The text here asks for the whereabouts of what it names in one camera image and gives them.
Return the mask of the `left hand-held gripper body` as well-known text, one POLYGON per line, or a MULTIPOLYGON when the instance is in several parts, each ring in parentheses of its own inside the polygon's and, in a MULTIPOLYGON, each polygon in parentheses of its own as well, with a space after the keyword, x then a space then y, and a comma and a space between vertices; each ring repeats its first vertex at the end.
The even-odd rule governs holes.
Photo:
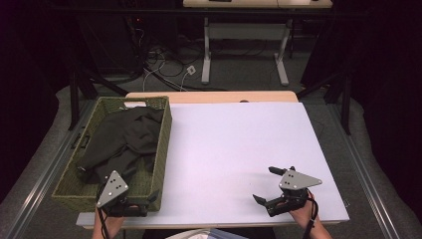
POLYGON ((96 207, 110 217, 146 217, 148 204, 129 203, 126 197, 129 186, 123 177, 113 170, 98 196, 96 207))

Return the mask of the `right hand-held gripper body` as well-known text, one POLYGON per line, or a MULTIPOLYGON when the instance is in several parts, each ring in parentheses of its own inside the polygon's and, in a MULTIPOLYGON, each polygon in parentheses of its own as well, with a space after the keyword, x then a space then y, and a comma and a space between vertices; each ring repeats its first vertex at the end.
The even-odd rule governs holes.
POLYGON ((267 201, 265 207, 271 217, 302 208, 309 198, 309 188, 322 184, 320 179, 297 172, 294 168, 287 169, 281 178, 279 187, 282 195, 267 201))

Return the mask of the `green woven basket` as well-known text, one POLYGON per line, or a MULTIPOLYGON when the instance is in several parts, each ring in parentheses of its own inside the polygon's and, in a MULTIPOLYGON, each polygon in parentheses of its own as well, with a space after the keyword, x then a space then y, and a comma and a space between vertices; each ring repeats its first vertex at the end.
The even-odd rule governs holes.
MULTIPOLYGON (((106 116, 135 107, 164 110, 156 154, 141 157, 135 162, 134 168, 122 175, 129 186, 126 195, 128 202, 148 204, 147 210, 149 213, 151 211, 159 210, 161 205, 165 164, 172 126, 172 115, 168 97, 161 96, 134 99, 103 97, 97 101, 82 135, 89 135, 92 137, 97 127, 106 116), (160 190, 157 200, 153 203, 148 203, 147 197, 157 189, 160 190)), ((79 212, 91 212, 97 208, 96 202, 98 196, 106 183, 105 180, 101 183, 87 184, 79 177, 77 166, 86 149, 87 148, 81 148, 80 145, 75 148, 71 159, 52 194, 53 199, 66 205, 68 208, 79 212)))

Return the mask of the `white-legged desk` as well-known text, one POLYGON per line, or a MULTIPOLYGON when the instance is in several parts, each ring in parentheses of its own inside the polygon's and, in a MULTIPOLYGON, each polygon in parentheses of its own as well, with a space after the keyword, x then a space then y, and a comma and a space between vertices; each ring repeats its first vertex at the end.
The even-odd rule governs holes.
MULTIPOLYGON (((192 10, 282 10, 297 13, 299 10, 327 10, 332 7, 332 0, 183 0, 183 6, 192 10)), ((209 17, 204 20, 204 59, 202 84, 210 83, 211 48, 210 41, 216 40, 279 40, 279 52, 274 55, 276 70, 282 86, 289 80, 283 57, 287 42, 293 35, 293 19, 286 23, 216 23, 209 17)))

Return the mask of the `dark cloth garment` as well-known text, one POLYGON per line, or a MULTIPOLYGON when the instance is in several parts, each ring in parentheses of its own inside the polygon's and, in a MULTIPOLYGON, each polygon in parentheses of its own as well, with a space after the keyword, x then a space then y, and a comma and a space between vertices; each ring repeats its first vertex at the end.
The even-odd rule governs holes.
POLYGON ((106 116, 77 166, 82 181, 104 182, 114 170, 123 175, 141 157, 155 155, 163 115, 164 110, 135 107, 106 116))

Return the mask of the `aluminium floor rail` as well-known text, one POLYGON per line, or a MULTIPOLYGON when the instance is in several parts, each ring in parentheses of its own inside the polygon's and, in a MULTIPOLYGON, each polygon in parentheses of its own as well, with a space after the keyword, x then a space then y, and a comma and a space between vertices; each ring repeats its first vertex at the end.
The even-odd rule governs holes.
POLYGON ((69 101, 62 100, 54 122, 15 185, 0 204, 0 239, 20 239, 47 196, 57 174, 69 160, 72 146, 95 102, 80 106, 80 119, 72 129, 69 101))
POLYGON ((350 154, 350 162, 359 180, 362 190, 365 193, 373 215, 379 225, 379 228, 385 239, 400 239, 400 235, 391 220, 386 206, 382 201, 375 184, 367 171, 360 153, 352 140, 352 137, 345 132, 340 122, 340 112, 336 105, 327 105, 331 118, 334 120, 336 130, 339 132, 342 140, 346 144, 347 151, 350 154))

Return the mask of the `person's light clothing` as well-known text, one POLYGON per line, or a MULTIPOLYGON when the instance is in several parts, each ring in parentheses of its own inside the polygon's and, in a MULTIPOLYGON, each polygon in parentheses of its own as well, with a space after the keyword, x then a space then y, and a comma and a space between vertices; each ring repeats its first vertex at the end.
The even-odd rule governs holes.
POLYGON ((215 228, 194 229, 177 233, 166 239, 248 239, 240 235, 215 228))

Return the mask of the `black metal stand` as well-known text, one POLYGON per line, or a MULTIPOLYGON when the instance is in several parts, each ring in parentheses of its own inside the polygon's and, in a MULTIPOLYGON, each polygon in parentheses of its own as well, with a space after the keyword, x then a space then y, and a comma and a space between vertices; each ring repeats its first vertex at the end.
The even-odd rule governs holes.
POLYGON ((89 100, 95 100, 98 97, 94 84, 103 85, 119 96, 128 94, 128 91, 116 86, 99 74, 76 64, 73 75, 70 77, 71 123, 69 130, 73 130, 80 120, 79 93, 82 93, 89 100))
POLYGON ((320 89, 323 86, 328 86, 328 89, 323 96, 327 104, 336 104, 338 100, 341 102, 340 109, 340 124, 347 135, 350 135, 349 129, 349 110, 351 101, 351 77, 348 73, 335 73, 330 77, 313 84, 310 87, 305 87, 297 93, 297 98, 301 99, 310 93, 320 89))

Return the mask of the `person's right hand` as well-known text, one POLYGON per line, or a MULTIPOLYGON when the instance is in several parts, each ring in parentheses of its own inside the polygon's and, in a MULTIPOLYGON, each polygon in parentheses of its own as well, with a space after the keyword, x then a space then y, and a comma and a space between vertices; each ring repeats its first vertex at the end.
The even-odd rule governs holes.
POLYGON ((302 229, 306 229, 310 221, 314 223, 313 229, 317 229, 320 227, 320 222, 318 216, 314 217, 316 209, 315 201, 310 196, 302 208, 290 211, 290 215, 302 229))

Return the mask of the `person's left hand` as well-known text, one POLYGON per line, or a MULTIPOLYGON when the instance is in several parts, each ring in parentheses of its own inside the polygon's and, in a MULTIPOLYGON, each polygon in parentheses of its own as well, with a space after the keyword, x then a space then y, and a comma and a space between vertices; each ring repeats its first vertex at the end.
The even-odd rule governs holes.
POLYGON ((108 217, 101 209, 96 209, 95 226, 94 230, 105 229, 120 230, 125 221, 125 217, 108 217))

